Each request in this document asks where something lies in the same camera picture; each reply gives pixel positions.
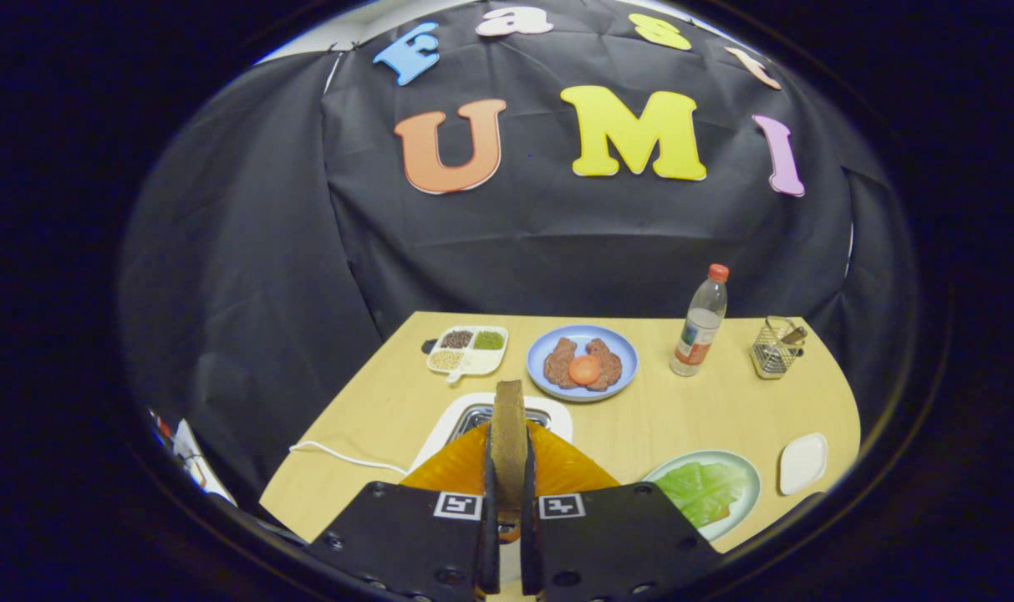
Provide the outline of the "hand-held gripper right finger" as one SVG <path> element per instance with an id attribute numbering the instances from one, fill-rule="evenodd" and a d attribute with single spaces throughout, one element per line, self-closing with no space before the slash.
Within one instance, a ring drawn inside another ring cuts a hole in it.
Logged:
<path id="1" fill-rule="evenodd" d="M 723 554 L 651 482 L 534 496 L 519 526 L 522 592 L 538 601 L 677 599 Z"/>

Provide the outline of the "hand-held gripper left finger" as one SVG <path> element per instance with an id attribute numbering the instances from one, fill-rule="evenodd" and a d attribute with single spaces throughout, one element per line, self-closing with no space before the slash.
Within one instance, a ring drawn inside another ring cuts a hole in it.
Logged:
<path id="1" fill-rule="evenodd" d="M 369 482 L 305 548 L 338 571 L 419 601 L 483 601 L 500 591 L 495 494 L 485 477 L 490 426 L 472 428 L 411 473 Z"/>

